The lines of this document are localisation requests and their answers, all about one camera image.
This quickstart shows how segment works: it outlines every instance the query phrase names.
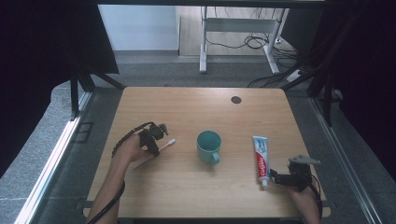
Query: black curtain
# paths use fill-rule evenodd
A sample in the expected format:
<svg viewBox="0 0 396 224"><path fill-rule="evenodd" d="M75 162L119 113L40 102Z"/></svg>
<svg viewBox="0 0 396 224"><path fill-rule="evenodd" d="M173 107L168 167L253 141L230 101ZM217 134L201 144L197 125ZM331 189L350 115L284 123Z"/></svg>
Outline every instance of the black curtain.
<svg viewBox="0 0 396 224"><path fill-rule="evenodd" d="M396 179L394 8L391 0L369 2L336 56L332 72L344 96L341 109Z"/></svg>
<svg viewBox="0 0 396 224"><path fill-rule="evenodd" d="M2 176L42 118L54 87L77 73L119 71L97 5L3 0L0 30Z"/></svg>

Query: toothpaste tube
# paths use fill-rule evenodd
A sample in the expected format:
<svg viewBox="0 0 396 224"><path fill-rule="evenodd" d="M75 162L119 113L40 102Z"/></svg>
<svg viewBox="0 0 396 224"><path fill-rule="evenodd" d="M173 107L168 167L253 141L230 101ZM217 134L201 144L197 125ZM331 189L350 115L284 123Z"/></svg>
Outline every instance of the toothpaste tube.
<svg viewBox="0 0 396 224"><path fill-rule="evenodd" d="M267 155L267 138L260 136L253 136L254 147L256 149L257 168L259 181L266 189L268 187L268 180L270 179L270 167L268 165Z"/></svg>

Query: white wall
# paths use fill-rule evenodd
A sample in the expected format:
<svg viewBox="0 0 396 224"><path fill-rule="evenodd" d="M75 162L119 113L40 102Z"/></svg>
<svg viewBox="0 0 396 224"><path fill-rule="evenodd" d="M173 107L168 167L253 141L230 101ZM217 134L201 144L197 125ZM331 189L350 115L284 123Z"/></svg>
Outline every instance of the white wall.
<svg viewBox="0 0 396 224"><path fill-rule="evenodd" d="M111 6L99 10L113 50L177 50L176 7Z"/></svg>

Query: mug handle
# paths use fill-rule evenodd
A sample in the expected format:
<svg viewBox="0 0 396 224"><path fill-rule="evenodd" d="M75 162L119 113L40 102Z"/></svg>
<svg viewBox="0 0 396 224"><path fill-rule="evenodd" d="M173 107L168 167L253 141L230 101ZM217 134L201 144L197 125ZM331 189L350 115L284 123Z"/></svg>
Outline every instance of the mug handle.
<svg viewBox="0 0 396 224"><path fill-rule="evenodd" d="M212 165L218 164L219 161L220 161L219 153L218 152L214 152L214 153L212 153L212 156L213 156L213 158L212 158L212 161L210 163L212 163Z"/></svg>

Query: toothpaste cap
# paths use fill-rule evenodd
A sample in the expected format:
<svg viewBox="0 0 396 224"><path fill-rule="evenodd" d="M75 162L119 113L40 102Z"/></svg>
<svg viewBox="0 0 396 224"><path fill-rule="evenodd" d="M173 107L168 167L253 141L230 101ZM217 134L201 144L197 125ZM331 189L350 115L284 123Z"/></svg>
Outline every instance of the toothpaste cap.
<svg viewBox="0 0 396 224"><path fill-rule="evenodd" d="M268 182L267 182L266 179L264 179L264 180L262 181L262 186L263 186L265 189L268 188Z"/></svg>

